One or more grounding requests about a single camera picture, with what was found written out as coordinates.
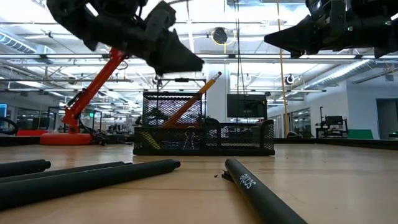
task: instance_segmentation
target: red robotic arm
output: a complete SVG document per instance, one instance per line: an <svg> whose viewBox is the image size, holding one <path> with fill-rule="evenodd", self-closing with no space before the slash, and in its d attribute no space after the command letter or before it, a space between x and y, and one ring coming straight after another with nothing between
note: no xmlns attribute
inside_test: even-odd
<svg viewBox="0 0 398 224"><path fill-rule="evenodd" d="M126 58L127 55L122 51L111 49L109 53L109 61L106 63L104 68L97 74L90 85L73 99L74 103L71 108L65 106L65 116L63 117L62 122L69 124L69 134L79 133L78 116L90 103L91 99L93 99L98 90L100 90L115 69Z"/></svg>

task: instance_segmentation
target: security camera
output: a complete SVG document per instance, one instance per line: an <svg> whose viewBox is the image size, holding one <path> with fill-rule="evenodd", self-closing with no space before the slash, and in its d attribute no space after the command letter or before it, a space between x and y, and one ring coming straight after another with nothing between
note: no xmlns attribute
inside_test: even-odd
<svg viewBox="0 0 398 224"><path fill-rule="evenodd" d="M288 77L285 78L285 84L286 85L291 85L294 82L294 76L290 74Z"/></svg>

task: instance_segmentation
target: ceiling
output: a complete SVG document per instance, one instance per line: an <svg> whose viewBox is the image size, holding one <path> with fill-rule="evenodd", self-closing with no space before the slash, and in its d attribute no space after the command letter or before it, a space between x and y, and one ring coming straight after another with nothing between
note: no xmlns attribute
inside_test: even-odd
<svg viewBox="0 0 398 224"><path fill-rule="evenodd" d="M181 2L173 4L177 12L177 23L172 27L177 30L182 43L196 54L237 54L238 41L236 39L236 20L240 23L240 52L241 54L276 55L275 60L243 60L241 68L243 78L239 82L239 88L243 85L248 89L269 89L280 90L281 68L285 77L293 75L296 77L294 87L304 85L317 76L336 67L341 63L350 61L339 60L331 62L328 60L284 60L282 66L279 62L280 50L263 41L264 35L279 30L277 20L283 23L281 29L296 25L301 19L307 16L308 9L305 7L305 0L280 0L280 14L278 16L276 0L262 3L261 0L240 0L239 12L236 12L233 1L214 0L192 0L188 3ZM143 9L142 17L158 3L149 0ZM211 38L216 27L223 27L228 35L227 44L219 45ZM22 43L36 47L47 46L53 54L106 54L109 47L100 44L95 52L91 52L84 46L81 40L71 35L69 31L57 24L45 6L45 0L12 0L5 1L0 7L0 32L20 40ZM320 52L321 54L371 54L370 49L343 50L341 52ZM21 54L17 50L0 44L0 54ZM2 72L3 79L31 79L31 80L56 80L42 83L51 95L62 100L73 96L76 92L72 89L81 89L90 84L90 80L97 76L106 59L70 59L60 58L53 60L53 64L38 63L28 59L8 59L3 67L13 72ZM224 65L230 73L231 89L238 87L238 63L236 60L207 60L207 63ZM152 82L155 72L140 59L129 59L127 64L122 64L116 70L103 89L126 90L117 91L115 96L97 95L93 102L119 102L120 98L130 103L142 103L142 91L155 90ZM196 73L175 73L166 74L165 78L197 78L207 77L205 71ZM60 82L70 78L84 79L86 82ZM163 82L163 91L197 91L203 82ZM37 88L21 83L13 82L8 88ZM279 99L280 94L273 94L271 99ZM296 95L296 100L302 99L303 95Z"/></svg>

